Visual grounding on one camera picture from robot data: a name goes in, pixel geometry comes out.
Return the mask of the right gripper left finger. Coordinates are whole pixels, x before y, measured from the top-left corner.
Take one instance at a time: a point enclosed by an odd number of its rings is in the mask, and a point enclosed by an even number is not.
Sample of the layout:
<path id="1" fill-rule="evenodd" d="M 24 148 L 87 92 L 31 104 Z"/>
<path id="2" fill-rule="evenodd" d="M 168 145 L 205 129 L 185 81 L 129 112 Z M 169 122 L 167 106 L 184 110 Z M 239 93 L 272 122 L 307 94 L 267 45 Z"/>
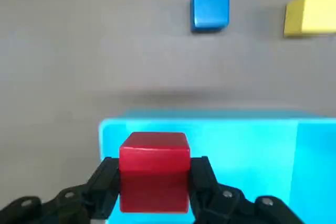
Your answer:
<path id="1" fill-rule="evenodd" d="M 1 223 L 91 223 L 107 220 L 120 193 L 119 160 L 106 157 L 85 184 L 61 190 L 43 203 L 37 196 L 15 199 L 1 209 Z"/>

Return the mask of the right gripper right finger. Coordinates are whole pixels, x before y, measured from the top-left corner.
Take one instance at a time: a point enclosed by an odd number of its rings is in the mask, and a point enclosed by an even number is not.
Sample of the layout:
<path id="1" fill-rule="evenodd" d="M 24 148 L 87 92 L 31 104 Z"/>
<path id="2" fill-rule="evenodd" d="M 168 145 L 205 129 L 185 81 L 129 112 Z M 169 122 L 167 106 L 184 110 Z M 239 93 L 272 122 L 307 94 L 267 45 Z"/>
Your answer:
<path id="1" fill-rule="evenodd" d="M 194 223 L 203 224 L 299 224 L 303 221 L 279 198 L 246 199 L 235 187 L 220 184 L 208 157 L 191 159 L 189 198 Z"/>

